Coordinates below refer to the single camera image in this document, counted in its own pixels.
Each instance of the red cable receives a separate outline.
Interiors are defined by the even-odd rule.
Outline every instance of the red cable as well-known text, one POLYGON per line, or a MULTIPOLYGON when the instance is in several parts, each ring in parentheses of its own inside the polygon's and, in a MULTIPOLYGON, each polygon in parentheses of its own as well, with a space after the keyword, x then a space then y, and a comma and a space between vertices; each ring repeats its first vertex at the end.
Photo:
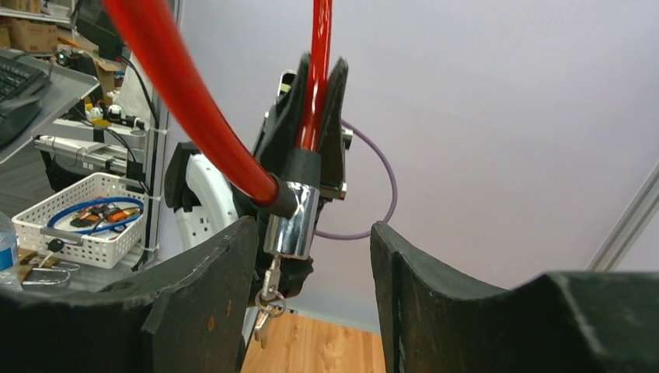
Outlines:
POLYGON ((318 151, 323 125, 323 107, 327 92, 327 71, 330 67, 332 39, 332 0, 314 0, 311 67, 305 95, 305 111, 298 132, 298 148, 318 151))
POLYGON ((236 187, 267 206, 277 183, 256 162, 215 105, 163 0, 104 0, 115 26, 192 141, 236 187))

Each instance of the black computer mouse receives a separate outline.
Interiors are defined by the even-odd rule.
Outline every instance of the black computer mouse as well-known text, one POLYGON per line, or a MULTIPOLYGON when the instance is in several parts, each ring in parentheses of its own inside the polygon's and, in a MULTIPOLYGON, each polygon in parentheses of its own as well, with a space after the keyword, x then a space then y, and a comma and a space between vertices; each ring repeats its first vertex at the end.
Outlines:
POLYGON ((17 97, 0 102, 0 146, 17 138, 41 112, 41 99, 17 97))

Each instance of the black keyboard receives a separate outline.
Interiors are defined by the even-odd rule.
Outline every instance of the black keyboard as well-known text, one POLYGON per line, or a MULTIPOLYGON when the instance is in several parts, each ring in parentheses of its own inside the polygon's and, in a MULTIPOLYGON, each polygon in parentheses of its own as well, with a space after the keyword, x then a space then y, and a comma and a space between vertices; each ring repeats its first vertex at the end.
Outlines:
POLYGON ((50 82, 48 75, 20 61, 0 56, 0 102, 14 97, 26 97, 50 82))

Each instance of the blue cable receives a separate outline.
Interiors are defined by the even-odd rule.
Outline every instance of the blue cable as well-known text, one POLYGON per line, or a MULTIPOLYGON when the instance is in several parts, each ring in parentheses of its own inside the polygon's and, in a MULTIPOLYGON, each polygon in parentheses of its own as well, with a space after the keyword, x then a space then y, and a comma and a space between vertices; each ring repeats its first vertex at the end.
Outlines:
POLYGON ((60 221, 63 218, 66 218, 69 214, 72 214, 74 212, 78 212, 84 208, 88 208, 91 206, 96 206, 99 204, 115 204, 118 202, 126 202, 129 204, 136 204, 139 209, 140 209, 140 214, 138 216, 134 216, 132 218, 128 218, 126 220, 118 221, 116 223, 104 225, 102 228, 96 228, 96 229, 83 229, 80 231, 72 231, 73 233, 78 233, 80 235, 88 235, 90 233, 97 233, 97 232, 103 232, 103 231, 108 231, 110 229, 120 227, 122 225, 126 225, 128 223, 131 223, 133 221, 136 221, 140 218, 142 212, 144 211, 144 204, 142 203, 141 200, 137 198, 131 198, 131 197, 108 197, 108 198, 99 198, 97 200, 88 200, 86 202, 82 202, 81 204, 76 204, 71 207, 65 208, 64 210, 58 212, 55 214, 54 217, 52 217, 46 226, 48 228, 54 228, 55 224, 57 224, 58 221, 60 221))

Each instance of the water bottle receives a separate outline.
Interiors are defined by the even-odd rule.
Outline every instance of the water bottle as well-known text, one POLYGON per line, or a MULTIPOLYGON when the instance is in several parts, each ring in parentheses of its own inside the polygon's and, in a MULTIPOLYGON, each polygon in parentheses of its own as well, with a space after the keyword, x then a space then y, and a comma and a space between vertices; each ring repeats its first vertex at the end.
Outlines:
POLYGON ((14 267, 18 259, 19 249, 14 223, 0 212, 0 271, 14 267))

